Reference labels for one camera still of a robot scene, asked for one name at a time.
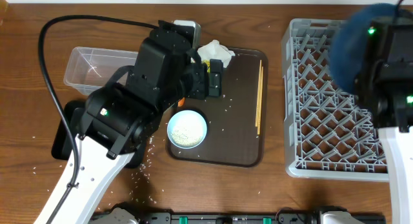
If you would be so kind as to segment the green yellow snack wrapper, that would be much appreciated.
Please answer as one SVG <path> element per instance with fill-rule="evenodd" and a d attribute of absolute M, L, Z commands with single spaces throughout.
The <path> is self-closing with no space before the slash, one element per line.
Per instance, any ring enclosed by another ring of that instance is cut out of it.
<path fill-rule="evenodd" d="M 210 60 L 202 60 L 202 63 L 206 65 L 206 71 L 210 73 Z"/>

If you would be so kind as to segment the dark blue plate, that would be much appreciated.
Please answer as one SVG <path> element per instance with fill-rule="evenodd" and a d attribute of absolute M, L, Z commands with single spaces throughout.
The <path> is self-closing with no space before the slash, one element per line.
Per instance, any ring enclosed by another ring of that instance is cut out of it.
<path fill-rule="evenodd" d="M 354 13 L 333 39 L 330 50 L 330 75 L 336 85 L 355 94 L 354 80 L 362 68 L 371 21 L 379 16 L 392 16 L 396 6 L 378 3 Z"/>

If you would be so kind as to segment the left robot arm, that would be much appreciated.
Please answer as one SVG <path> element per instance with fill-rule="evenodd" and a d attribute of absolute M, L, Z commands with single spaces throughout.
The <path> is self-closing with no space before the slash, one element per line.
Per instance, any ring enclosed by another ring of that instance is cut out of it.
<path fill-rule="evenodd" d="M 200 36 L 194 21 L 151 25 L 136 62 L 118 68 L 88 96 L 77 126 L 61 118 L 72 151 L 38 223 L 89 222 L 114 178 L 144 151 L 166 110 L 185 97 L 221 95 L 223 64 L 202 62 Z"/>

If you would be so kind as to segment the white napkin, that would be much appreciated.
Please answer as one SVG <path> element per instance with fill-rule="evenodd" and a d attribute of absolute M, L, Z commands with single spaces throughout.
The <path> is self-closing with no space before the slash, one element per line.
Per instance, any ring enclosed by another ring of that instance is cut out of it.
<path fill-rule="evenodd" d="M 209 44 L 198 48 L 197 53 L 201 57 L 202 61 L 209 61 L 211 59 L 217 59 L 222 61 L 223 68 L 227 68 L 233 56 L 234 51 L 229 50 L 227 47 L 220 44 L 218 40 L 213 40 Z"/>

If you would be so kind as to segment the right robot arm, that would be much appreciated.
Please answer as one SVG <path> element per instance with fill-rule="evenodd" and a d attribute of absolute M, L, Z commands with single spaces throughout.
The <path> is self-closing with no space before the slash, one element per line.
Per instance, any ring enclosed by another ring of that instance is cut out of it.
<path fill-rule="evenodd" d="M 412 223 L 412 20 L 372 20 L 355 86 L 385 153 L 392 221 Z"/>

